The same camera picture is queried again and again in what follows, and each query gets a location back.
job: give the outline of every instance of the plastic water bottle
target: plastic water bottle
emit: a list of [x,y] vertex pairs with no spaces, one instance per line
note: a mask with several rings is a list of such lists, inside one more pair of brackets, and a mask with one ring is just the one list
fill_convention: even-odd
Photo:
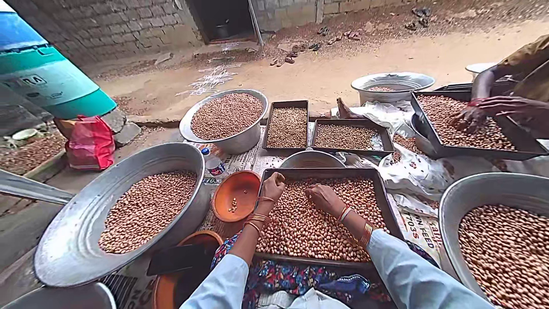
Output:
[[202,149],[201,152],[206,161],[206,169],[210,171],[212,176],[219,176],[225,172],[225,165],[223,162],[214,154],[211,154],[208,148]]

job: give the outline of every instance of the light blue sleeve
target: light blue sleeve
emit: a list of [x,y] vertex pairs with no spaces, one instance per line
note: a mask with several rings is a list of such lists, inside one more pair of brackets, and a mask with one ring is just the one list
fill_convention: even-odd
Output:
[[248,271],[243,259],[225,255],[180,309],[241,309]]
[[494,308],[382,230],[372,233],[366,249],[399,309]]

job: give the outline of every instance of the red plastic bag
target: red plastic bag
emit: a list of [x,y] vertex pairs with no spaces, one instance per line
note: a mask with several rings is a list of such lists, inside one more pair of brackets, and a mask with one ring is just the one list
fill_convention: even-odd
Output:
[[113,133],[99,116],[78,116],[65,150],[70,167],[103,170],[114,163]]

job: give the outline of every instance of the mobile phone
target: mobile phone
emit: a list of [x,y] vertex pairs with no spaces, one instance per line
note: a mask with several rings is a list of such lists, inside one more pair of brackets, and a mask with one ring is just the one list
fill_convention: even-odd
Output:
[[207,248],[203,244],[162,249],[151,257],[147,275],[162,275],[186,271],[193,267],[204,267],[211,263],[214,253],[215,248]]

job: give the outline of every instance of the bare foot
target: bare foot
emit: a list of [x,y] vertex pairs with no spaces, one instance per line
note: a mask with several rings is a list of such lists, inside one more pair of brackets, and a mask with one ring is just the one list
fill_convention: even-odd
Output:
[[366,119],[365,116],[353,113],[347,105],[343,103],[341,98],[337,99],[339,109],[339,119]]

